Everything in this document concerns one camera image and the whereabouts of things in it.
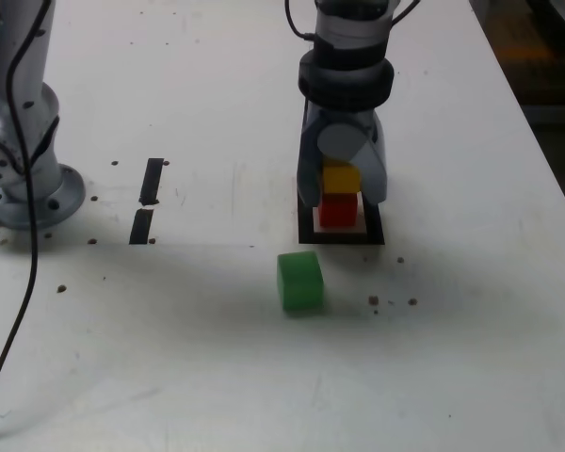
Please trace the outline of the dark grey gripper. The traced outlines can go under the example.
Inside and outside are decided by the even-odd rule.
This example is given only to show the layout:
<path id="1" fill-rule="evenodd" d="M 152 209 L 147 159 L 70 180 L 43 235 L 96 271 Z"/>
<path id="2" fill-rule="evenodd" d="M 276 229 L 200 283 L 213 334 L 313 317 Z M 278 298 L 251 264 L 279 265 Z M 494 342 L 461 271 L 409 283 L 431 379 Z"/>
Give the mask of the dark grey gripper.
<path id="1" fill-rule="evenodd" d="M 318 118 L 332 121 L 319 134 L 316 126 L 307 127 Z M 361 191 L 368 203 L 386 200 L 388 178 L 384 136 L 374 110 L 344 112 L 307 101 L 303 126 L 306 128 L 300 140 L 297 185 L 305 206 L 317 207 L 320 202 L 321 153 L 359 171 Z"/>

